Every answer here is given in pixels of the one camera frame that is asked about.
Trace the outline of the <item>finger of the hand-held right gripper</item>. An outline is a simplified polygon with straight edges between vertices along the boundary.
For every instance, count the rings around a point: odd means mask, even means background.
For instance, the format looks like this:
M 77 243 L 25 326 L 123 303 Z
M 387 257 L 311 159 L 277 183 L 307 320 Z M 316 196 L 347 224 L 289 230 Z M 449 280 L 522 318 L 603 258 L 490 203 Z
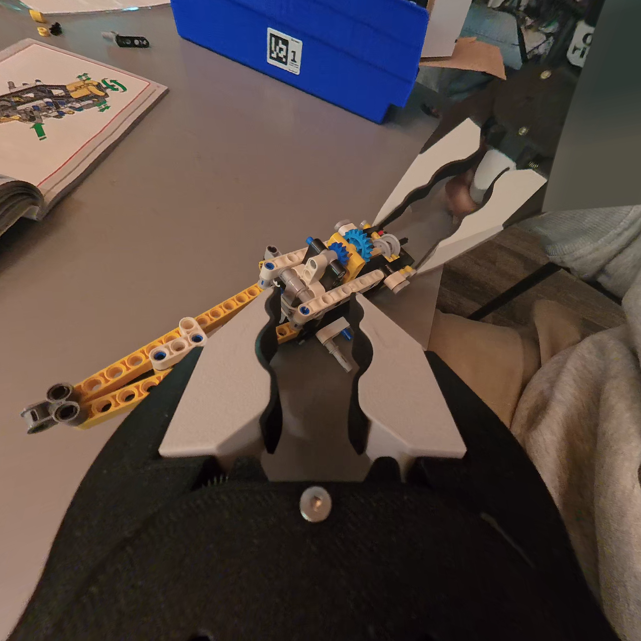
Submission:
M 436 231 L 450 225 L 444 181 L 471 168 L 481 152 L 482 127 L 467 118 L 422 149 L 375 216 L 373 228 Z
M 509 218 L 547 182 L 538 171 L 517 169 L 515 162 L 501 151 L 488 150 L 476 169 L 470 189 L 473 197 L 482 197 L 478 208 L 464 217 L 458 229 L 415 266 L 416 271 L 440 267 L 496 236 Z

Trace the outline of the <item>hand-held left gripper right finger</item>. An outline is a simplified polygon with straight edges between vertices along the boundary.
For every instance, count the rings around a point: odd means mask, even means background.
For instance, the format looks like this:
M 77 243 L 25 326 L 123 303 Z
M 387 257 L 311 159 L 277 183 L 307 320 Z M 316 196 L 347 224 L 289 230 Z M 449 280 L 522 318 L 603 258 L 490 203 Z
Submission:
M 407 476 L 418 458 L 460 460 L 467 448 L 421 344 L 362 294 L 352 294 L 349 441 Z

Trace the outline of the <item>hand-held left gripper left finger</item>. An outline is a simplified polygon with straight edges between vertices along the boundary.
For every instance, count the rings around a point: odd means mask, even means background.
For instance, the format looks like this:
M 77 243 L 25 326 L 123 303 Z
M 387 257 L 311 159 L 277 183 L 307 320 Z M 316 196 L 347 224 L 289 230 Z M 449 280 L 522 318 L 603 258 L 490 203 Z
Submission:
M 277 354 L 280 290 L 264 290 L 209 339 L 164 439 L 163 458 L 214 456 L 223 469 L 238 457 L 274 454 L 283 410 L 271 361 Z

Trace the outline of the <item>yellow and white lego model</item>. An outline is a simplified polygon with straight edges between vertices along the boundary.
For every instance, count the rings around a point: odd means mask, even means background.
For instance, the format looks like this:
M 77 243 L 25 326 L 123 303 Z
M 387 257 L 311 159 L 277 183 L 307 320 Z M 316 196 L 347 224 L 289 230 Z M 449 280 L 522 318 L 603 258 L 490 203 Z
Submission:
M 281 293 L 276 317 L 278 343 L 289 342 L 319 327 L 326 314 L 347 303 L 353 293 L 381 286 L 398 293 L 415 274 L 406 239 L 367 222 L 341 222 L 327 242 L 308 237 L 303 248 L 281 253 L 268 246 L 260 262 L 258 283 L 178 326 L 75 385 L 56 383 L 43 401 L 28 405 L 20 416 L 27 434 L 58 426 L 90 429 L 132 410 L 190 351 L 229 323 L 269 286 Z

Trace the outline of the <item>person's right forearm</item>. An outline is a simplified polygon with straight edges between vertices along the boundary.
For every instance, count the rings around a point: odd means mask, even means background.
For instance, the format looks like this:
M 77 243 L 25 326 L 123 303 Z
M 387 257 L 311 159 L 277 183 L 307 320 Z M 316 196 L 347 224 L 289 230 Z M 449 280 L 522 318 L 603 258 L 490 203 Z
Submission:
M 550 261 L 640 303 L 640 205 L 549 212 L 518 224 Z

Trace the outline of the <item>lego instruction booklet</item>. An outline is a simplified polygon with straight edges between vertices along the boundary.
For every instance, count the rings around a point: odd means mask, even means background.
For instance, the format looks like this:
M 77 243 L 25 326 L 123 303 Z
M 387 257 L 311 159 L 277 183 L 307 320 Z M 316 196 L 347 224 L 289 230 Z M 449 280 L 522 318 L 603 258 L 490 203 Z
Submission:
M 1 234 L 43 220 L 168 91 L 34 39 L 3 49 Z

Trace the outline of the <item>black lego beam with pin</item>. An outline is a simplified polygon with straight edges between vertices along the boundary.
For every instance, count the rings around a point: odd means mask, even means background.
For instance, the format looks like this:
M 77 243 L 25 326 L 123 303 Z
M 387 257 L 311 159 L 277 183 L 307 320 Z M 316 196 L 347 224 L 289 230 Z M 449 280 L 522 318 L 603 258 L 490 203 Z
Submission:
M 144 36 L 122 35 L 115 31 L 103 31 L 101 36 L 121 48 L 148 49 L 150 42 Z

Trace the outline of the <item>person's right hand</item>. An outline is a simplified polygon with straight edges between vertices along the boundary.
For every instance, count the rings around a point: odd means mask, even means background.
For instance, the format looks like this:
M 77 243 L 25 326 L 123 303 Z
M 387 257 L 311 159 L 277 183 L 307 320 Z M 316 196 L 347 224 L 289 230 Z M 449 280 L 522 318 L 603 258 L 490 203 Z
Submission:
M 450 179 L 445 185 L 445 200 L 452 216 L 462 219 L 478 209 L 470 195 L 474 170 L 469 170 Z

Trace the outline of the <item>black chair leg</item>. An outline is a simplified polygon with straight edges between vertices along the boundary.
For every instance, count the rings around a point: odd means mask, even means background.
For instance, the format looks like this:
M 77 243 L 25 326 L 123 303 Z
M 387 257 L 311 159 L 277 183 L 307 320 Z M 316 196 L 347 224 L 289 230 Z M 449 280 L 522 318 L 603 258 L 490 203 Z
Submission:
M 522 278 L 508 290 L 472 312 L 467 318 L 472 321 L 481 321 L 561 270 L 563 270 L 563 267 L 553 262 L 547 262 L 531 274 Z

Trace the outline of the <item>person's beige trouser leg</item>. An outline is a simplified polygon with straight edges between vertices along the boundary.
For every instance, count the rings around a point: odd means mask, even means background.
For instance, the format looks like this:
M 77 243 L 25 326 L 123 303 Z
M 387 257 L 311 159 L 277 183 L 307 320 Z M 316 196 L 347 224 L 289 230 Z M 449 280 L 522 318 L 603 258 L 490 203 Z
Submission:
M 582 318 L 537 300 L 519 329 L 435 312 L 428 350 L 436 353 L 506 426 L 536 372 L 588 336 Z

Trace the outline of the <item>cardboard box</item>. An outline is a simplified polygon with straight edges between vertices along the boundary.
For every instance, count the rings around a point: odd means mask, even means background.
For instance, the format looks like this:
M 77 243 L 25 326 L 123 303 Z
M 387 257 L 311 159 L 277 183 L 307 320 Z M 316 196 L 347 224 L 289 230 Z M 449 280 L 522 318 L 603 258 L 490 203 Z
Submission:
M 506 79 L 500 49 L 475 36 L 461 36 L 471 1 L 427 1 L 428 26 L 420 67 L 480 72 Z

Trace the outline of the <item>blue plastic bin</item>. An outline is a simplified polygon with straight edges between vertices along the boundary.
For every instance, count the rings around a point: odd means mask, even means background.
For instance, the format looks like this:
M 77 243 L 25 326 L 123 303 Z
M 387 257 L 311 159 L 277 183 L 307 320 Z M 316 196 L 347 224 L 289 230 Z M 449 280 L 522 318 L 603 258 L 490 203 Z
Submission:
M 429 22 L 414 1 L 171 1 L 178 35 L 374 123 L 405 107 Z

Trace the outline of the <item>person's grey sweatshirt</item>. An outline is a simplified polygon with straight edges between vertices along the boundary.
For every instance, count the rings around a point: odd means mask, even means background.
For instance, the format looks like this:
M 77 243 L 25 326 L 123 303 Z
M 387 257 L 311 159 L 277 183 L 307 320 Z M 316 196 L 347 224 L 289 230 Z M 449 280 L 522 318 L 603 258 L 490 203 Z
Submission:
M 541 366 L 511 423 L 545 481 L 583 573 L 621 640 L 640 639 L 640 291 L 623 325 L 571 344 L 556 309 L 535 315 Z

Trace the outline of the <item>white paper sheet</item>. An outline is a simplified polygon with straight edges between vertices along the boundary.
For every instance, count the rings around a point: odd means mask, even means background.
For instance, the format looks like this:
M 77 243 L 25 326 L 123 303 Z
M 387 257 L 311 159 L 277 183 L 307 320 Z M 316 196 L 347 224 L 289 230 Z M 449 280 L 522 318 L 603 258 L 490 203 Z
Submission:
M 47 15 L 134 11 L 169 5 L 170 1 L 20 1 L 25 7 Z

